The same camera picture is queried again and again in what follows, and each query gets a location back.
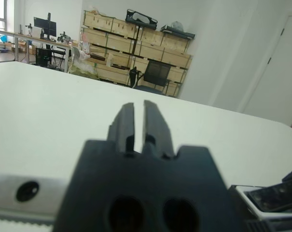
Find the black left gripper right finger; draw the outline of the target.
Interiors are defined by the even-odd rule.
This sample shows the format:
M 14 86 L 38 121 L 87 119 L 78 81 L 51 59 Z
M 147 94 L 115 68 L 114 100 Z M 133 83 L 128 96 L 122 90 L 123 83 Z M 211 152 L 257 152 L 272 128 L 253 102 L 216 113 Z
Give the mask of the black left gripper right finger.
M 219 170 L 205 147 L 173 150 L 157 105 L 144 102 L 140 198 L 151 232 L 242 232 Z

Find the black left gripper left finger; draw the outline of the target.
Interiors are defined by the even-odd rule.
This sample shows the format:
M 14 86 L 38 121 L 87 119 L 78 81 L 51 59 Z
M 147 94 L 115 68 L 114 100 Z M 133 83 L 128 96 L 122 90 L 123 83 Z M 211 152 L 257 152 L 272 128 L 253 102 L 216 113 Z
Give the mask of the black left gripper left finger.
M 89 140 L 56 216 L 55 232 L 150 232 L 152 137 L 134 151 L 134 106 L 125 104 L 105 141 Z

